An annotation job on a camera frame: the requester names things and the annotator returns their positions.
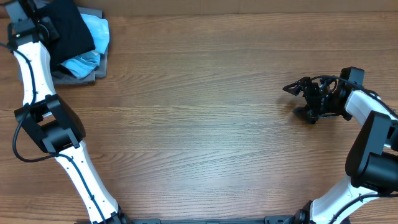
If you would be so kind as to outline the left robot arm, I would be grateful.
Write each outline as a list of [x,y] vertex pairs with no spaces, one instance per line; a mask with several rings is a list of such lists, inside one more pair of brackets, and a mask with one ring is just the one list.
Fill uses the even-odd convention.
[[85,128],[56,93],[52,72],[74,56],[94,49],[93,36],[73,1],[2,2],[11,20],[5,48],[18,61],[24,87],[12,140],[14,155],[35,163],[54,158],[80,194],[90,223],[130,223],[107,191],[88,154]]

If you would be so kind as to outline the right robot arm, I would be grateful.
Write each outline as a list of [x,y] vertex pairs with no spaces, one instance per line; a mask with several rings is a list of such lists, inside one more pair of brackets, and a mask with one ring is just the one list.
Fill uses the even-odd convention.
[[349,216],[368,202],[397,197],[397,113],[363,86],[365,71],[343,68],[339,76],[303,77],[283,90],[302,94],[305,106],[294,114],[315,124],[321,118],[354,118],[361,130],[345,162],[345,175],[325,195],[309,201],[283,223],[349,223]]

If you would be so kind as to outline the black t-shirt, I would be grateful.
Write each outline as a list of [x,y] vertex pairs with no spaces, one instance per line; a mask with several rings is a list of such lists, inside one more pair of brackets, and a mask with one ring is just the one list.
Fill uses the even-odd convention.
[[35,4],[37,15],[49,16],[60,34],[60,39],[47,47],[51,71],[58,70],[62,62],[94,47],[93,38],[72,0],[36,1]]

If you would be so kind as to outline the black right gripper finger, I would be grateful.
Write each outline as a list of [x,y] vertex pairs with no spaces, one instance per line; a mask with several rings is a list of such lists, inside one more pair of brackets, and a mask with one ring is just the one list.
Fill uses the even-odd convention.
[[319,119],[317,115],[312,113],[312,110],[308,106],[293,109],[293,114],[308,124],[315,124]]
[[287,93],[297,96],[300,92],[304,91],[309,84],[311,84],[310,77],[303,77],[292,84],[284,86],[282,89]]

